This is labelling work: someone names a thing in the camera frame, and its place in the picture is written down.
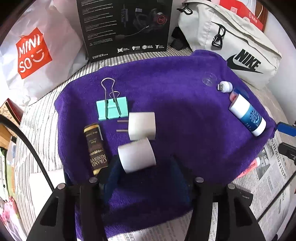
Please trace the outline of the newspaper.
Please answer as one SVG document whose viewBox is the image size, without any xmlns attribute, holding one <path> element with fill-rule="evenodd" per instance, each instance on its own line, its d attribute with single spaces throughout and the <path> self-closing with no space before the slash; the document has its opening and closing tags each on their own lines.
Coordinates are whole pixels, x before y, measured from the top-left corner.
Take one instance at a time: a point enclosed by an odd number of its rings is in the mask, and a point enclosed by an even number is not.
<svg viewBox="0 0 296 241">
<path fill-rule="evenodd" d="M 236 187 L 253 194 L 250 209 L 266 240 L 274 238 L 290 205 L 290 187 L 285 188 L 284 185 L 295 171 L 295 165 L 279 153 L 281 142 L 281 136 L 276 132 L 258 155 L 259 167 L 233 182 Z M 191 216 L 192 213 L 188 212 L 161 225 L 124 233 L 112 237 L 112 240 L 184 240 Z"/>
</svg>

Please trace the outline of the teal binder clip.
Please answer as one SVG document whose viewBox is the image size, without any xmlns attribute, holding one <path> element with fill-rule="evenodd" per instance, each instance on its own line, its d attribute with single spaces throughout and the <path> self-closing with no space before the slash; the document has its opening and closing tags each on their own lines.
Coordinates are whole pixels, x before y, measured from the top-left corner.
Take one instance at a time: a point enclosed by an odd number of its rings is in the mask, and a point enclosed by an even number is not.
<svg viewBox="0 0 296 241">
<path fill-rule="evenodd" d="M 107 88 L 104 85 L 107 80 L 112 81 L 111 93 L 109 94 L 109 98 L 107 97 Z M 113 78 L 107 77 L 102 79 L 100 84 L 104 90 L 104 99 L 98 100 L 96 102 L 98 120 L 106 121 L 128 117 L 127 98 L 125 96 L 120 97 L 120 92 L 114 90 L 115 80 Z"/>
</svg>

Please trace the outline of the patterned brown box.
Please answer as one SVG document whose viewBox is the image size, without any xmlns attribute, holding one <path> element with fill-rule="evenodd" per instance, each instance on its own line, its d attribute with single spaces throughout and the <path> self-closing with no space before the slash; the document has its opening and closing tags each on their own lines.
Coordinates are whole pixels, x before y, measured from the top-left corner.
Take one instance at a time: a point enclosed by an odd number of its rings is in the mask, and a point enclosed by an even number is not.
<svg viewBox="0 0 296 241">
<path fill-rule="evenodd" d="M 7 98 L 1 106 L 1 115 L 9 119 L 15 125 L 20 126 L 23 110 L 13 101 Z"/>
</svg>

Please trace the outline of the clear plastic cap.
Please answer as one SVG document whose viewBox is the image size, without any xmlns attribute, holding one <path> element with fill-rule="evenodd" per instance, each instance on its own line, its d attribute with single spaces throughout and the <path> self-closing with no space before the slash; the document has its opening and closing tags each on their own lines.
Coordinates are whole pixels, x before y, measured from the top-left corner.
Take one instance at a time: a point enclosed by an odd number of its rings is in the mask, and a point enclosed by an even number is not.
<svg viewBox="0 0 296 241">
<path fill-rule="evenodd" d="M 207 85 L 208 87 L 212 87 L 216 84 L 217 78 L 216 76 L 211 72 L 205 72 L 202 77 L 202 82 Z"/>
</svg>

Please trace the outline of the grey Nike bag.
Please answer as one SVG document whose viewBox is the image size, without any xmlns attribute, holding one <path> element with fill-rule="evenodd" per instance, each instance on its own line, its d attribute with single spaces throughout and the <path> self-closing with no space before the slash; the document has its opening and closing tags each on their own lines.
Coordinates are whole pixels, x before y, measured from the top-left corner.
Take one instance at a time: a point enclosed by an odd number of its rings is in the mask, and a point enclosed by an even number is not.
<svg viewBox="0 0 296 241">
<path fill-rule="evenodd" d="M 219 54 L 242 80 L 257 89 L 275 76 L 281 53 L 254 24 L 211 1 L 184 1 L 178 27 L 192 51 Z"/>
</svg>

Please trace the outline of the white USB charger plug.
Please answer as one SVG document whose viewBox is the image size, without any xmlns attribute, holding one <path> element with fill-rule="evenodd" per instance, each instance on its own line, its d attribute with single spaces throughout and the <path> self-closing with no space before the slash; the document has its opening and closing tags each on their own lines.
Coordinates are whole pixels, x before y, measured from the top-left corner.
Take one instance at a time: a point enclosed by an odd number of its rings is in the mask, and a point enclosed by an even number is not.
<svg viewBox="0 0 296 241">
<path fill-rule="evenodd" d="M 129 113 L 128 120 L 118 120 L 118 123 L 128 123 L 126 130 L 116 130 L 117 133 L 128 133 L 131 141 L 147 138 L 156 138 L 156 118 L 154 112 L 133 112 Z"/>
</svg>

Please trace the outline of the blue white bottle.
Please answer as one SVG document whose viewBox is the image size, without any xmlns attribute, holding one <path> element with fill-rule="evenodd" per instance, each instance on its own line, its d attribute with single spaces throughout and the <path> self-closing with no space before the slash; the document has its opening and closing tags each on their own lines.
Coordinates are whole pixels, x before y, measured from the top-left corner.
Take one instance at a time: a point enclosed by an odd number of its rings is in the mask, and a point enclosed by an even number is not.
<svg viewBox="0 0 296 241">
<path fill-rule="evenodd" d="M 266 121 L 260 113 L 241 94 L 234 98 L 229 111 L 255 136 L 258 137 L 266 128 Z"/>
</svg>

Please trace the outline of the small white USB adapter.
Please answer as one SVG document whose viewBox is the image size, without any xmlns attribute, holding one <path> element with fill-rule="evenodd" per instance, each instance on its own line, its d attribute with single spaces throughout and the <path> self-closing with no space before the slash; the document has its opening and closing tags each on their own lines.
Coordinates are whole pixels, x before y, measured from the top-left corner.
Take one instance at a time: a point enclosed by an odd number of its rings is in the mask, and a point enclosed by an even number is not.
<svg viewBox="0 0 296 241">
<path fill-rule="evenodd" d="M 231 93 L 233 91 L 233 85 L 229 81 L 221 81 L 217 85 L 217 90 L 222 93 Z"/>
</svg>

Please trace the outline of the black headset box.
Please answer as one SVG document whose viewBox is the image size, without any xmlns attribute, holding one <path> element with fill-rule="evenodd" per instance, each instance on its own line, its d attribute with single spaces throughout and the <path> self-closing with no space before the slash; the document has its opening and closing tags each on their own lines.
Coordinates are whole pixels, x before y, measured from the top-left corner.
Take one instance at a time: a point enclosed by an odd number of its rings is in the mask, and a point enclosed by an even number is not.
<svg viewBox="0 0 296 241">
<path fill-rule="evenodd" d="M 77 1 L 90 62 L 166 51 L 172 1 Z"/>
</svg>

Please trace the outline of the brown gold lighter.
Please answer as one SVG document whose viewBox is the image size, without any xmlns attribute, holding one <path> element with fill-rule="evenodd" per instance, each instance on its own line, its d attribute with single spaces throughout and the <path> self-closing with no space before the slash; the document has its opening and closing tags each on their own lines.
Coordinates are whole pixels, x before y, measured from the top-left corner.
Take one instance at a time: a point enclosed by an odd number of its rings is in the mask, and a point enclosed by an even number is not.
<svg viewBox="0 0 296 241">
<path fill-rule="evenodd" d="M 103 146 L 103 138 L 100 126 L 97 123 L 84 128 L 90 164 L 93 174 L 96 176 L 101 169 L 108 167 L 108 157 Z"/>
</svg>

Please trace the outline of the purple towel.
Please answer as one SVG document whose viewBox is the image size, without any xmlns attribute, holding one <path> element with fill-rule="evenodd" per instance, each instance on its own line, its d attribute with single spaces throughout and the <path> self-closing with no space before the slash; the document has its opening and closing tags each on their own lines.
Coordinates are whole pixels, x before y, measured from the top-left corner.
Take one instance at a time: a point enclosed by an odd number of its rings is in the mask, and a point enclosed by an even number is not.
<svg viewBox="0 0 296 241">
<path fill-rule="evenodd" d="M 57 97 L 58 154 L 74 184 L 92 174 L 83 130 L 98 122 L 96 102 L 104 99 L 102 79 L 115 80 L 114 88 L 127 98 L 129 111 L 155 113 L 156 138 L 151 146 L 157 164 L 131 174 L 121 172 L 102 216 L 107 237 L 155 226 L 191 209 L 172 202 L 170 156 L 177 156 L 206 181 L 228 184 L 274 136 L 275 121 L 251 91 L 249 102 L 266 121 L 258 137 L 229 111 L 227 94 L 202 82 L 205 72 L 248 90 L 220 55 L 197 50 L 190 56 L 101 68 L 70 82 Z"/>
</svg>

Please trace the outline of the white paper tape roll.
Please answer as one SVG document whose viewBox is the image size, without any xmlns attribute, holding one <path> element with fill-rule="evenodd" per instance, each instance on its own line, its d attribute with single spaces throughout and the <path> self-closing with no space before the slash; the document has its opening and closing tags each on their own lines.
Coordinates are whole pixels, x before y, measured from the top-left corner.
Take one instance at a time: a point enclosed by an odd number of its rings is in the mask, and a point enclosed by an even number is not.
<svg viewBox="0 0 296 241">
<path fill-rule="evenodd" d="M 126 173 L 133 173 L 156 165 L 156 158 L 148 138 L 119 146 L 118 155 Z"/>
</svg>

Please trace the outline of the white Miniso bag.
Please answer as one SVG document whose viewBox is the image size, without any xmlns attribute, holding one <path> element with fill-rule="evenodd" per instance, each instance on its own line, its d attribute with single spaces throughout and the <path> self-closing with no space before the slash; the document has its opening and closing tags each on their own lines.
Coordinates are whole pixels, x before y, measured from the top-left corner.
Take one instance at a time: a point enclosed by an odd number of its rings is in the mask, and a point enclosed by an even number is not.
<svg viewBox="0 0 296 241">
<path fill-rule="evenodd" d="M 68 80 L 88 57 L 75 1 L 35 1 L 1 44 L 2 92 L 28 106 Z"/>
</svg>

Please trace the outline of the red white box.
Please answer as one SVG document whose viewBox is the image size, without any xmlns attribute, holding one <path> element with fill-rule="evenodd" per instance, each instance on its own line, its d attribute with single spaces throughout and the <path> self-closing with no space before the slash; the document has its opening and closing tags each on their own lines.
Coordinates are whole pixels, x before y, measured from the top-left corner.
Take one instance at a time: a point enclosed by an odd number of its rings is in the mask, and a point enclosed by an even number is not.
<svg viewBox="0 0 296 241">
<path fill-rule="evenodd" d="M 247 8 L 247 6 L 235 0 L 220 0 L 219 5 L 230 10 L 246 21 L 254 24 L 258 29 L 263 31 L 263 23 Z"/>
</svg>

